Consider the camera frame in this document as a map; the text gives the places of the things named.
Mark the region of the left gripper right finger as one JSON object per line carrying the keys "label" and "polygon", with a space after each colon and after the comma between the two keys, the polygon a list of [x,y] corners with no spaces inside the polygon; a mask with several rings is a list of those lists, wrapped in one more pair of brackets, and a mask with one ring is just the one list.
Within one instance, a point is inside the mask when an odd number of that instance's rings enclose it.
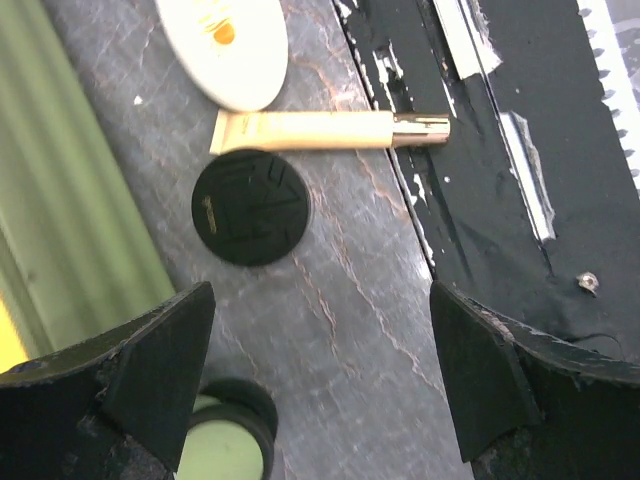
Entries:
{"label": "left gripper right finger", "polygon": [[639,368],[434,282],[430,312],[461,459],[477,479],[636,479]]}

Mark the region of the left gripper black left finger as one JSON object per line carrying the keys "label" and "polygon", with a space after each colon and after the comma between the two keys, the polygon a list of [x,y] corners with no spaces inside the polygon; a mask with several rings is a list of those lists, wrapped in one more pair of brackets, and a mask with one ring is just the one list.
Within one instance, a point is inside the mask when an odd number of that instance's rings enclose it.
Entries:
{"label": "left gripper black left finger", "polygon": [[208,282],[1,376],[4,479],[171,479],[215,312]]}

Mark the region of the yellow garment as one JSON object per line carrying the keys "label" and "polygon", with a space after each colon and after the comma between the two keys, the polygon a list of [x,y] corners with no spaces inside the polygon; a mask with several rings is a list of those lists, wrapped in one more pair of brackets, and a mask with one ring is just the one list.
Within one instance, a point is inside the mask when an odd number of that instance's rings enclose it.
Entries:
{"label": "yellow garment", "polygon": [[0,372],[4,373],[29,359],[13,319],[0,300]]}

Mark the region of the green suitcase blue lining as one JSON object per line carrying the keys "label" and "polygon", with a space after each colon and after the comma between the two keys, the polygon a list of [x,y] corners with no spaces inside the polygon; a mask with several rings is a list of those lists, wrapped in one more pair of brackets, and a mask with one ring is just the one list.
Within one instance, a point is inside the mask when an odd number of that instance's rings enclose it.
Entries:
{"label": "green suitcase blue lining", "polygon": [[[27,361],[177,291],[39,1],[1,5],[1,300]],[[171,479],[266,479],[277,417],[247,382],[197,391]]]}

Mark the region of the black round compact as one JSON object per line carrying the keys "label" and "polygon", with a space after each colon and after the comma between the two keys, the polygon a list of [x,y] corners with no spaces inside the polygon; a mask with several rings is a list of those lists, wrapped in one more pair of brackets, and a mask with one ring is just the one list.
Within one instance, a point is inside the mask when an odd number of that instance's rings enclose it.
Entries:
{"label": "black round compact", "polygon": [[311,213],[309,189],[276,153],[239,149],[215,157],[191,197],[195,230],[209,251],[240,267],[281,260],[302,240]]}

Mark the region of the gold cosmetic tube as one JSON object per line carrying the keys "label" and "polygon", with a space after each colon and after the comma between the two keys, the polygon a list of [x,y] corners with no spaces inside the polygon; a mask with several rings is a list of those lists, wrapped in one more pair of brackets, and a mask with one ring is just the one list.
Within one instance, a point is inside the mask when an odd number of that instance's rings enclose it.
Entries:
{"label": "gold cosmetic tube", "polygon": [[253,112],[221,111],[210,153],[390,149],[444,144],[451,133],[447,115],[392,111]]}

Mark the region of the white sunscreen bottle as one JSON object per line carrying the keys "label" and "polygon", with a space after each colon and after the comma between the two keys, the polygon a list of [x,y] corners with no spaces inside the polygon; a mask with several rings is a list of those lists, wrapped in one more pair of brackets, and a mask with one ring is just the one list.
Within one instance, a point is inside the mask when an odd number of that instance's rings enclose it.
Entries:
{"label": "white sunscreen bottle", "polygon": [[160,0],[155,5],[179,63],[212,101],[251,112],[275,100],[289,50],[280,2]]}

